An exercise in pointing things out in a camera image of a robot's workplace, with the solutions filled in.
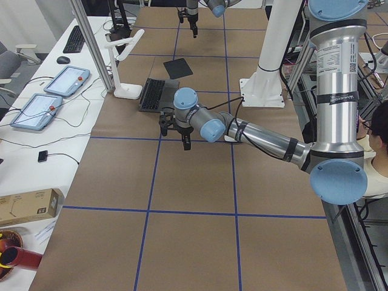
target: tablet screen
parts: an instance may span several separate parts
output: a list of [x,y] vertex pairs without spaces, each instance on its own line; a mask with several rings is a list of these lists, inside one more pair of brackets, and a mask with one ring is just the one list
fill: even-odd
[[50,106],[53,105],[56,99],[55,97],[36,95],[13,123],[37,126],[44,115],[49,114]]
[[77,68],[67,68],[63,71],[55,80],[51,83],[47,89],[51,91],[56,91],[59,93],[66,93],[69,88],[78,80],[78,77],[82,75],[84,70]]

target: black hair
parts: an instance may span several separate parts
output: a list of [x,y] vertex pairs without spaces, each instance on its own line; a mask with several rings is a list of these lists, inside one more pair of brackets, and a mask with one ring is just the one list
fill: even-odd
[[378,135],[387,144],[388,153],[388,100],[381,103],[372,115],[372,135]]

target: person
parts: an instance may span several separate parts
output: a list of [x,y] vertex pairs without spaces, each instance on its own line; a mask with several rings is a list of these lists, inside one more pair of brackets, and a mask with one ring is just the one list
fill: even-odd
[[364,148],[368,178],[364,197],[388,197],[388,101],[375,109],[370,124],[359,117],[357,141]]

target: chair armrest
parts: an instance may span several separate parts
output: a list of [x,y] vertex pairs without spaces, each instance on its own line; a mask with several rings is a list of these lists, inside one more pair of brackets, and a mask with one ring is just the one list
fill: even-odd
[[0,85],[11,83],[12,79],[0,79]]
[[0,87],[0,93],[2,93],[2,92],[8,94],[9,97],[12,97],[12,98],[18,97],[18,95],[14,91]]
[[17,44],[16,45],[16,53],[18,54],[18,56],[20,56],[21,58],[24,58],[26,60],[28,60],[29,63],[35,63],[37,65],[39,65],[42,61],[41,59],[39,59],[36,54],[33,52],[33,55],[35,57],[32,57],[32,56],[27,56],[25,54],[23,54],[21,51],[22,49],[30,49],[30,50],[33,50],[37,47],[36,44]]

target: table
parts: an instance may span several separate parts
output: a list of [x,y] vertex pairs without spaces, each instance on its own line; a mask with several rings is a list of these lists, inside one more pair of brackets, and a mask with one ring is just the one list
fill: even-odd
[[[175,8],[142,8],[136,29],[145,33],[119,66],[121,81],[166,79],[163,62],[185,58],[193,75],[180,86],[203,104],[237,97],[239,78],[256,70],[265,12],[216,19],[201,9],[199,18],[193,39]],[[307,174],[197,133],[185,152],[178,134],[162,138],[158,115],[137,109],[105,98],[30,290],[346,290]],[[301,139],[288,100],[239,117]]]
[[[108,17],[89,17],[90,25],[95,33],[104,62],[107,65],[110,64],[110,60],[108,51],[104,48],[106,31],[102,25],[108,20]],[[62,70],[65,65],[57,64],[56,59],[63,55],[62,50],[74,25],[76,25],[75,20],[69,25],[63,36],[53,47],[52,51],[48,54],[33,78],[40,76],[54,77]],[[99,75],[86,44],[83,46],[81,53],[68,55],[68,57],[71,60],[69,65],[87,68],[90,70],[91,75],[84,86],[76,92],[75,95],[64,98],[64,103],[68,103],[62,106],[56,116],[66,120],[72,125],[79,126],[69,126],[61,119],[54,119],[42,132],[16,130],[8,125],[0,127],[0,137],[2,139],[31,146],[46,144],[65,137],[76,137],[55,142],[48,146],[38,147],[36,149],[1,141],[0,156],[4,159],[4,162],[0,166],[0,196],[47,188],[59,188],[64,194],[64,197],[67,196],[78,168],[77,163],[66,156],[51,156],[46,162],[38,163],[38,152],[41,150],[48,150],[49,153],[66,153],[79,161],[82,158],[87,141],[89,140],[90,131],[97,120],[106,94],[101,80],[95,81]],[[43,88],[49,81],[49,79],[43,78],[29,83],[21,92],[13,106],[21,108],[30,99],[32,94],[44,93]],[[83,94],[84,98],[82,96],[77,96],[77,94],[90,85],[92,86]],[[87,115],[82,122],[82,116],[86,109]],[[9,124],[15,114],[15,112],[8,113],[1,121],[0,125]],[[64,199],[62,198],[59,202],[59,209],[63,204],[63,200]],[[7,229],[13,229],[22,235],[26,249],[43,253],[48,240],[39,243],[34,235],[55,219],[29,222],[7,227]],[[34,275],[35,272],[33,271],[14,269],[7,279],[0,283],[1,289],[4,288],[4,290],[9,291],[27,290]]]

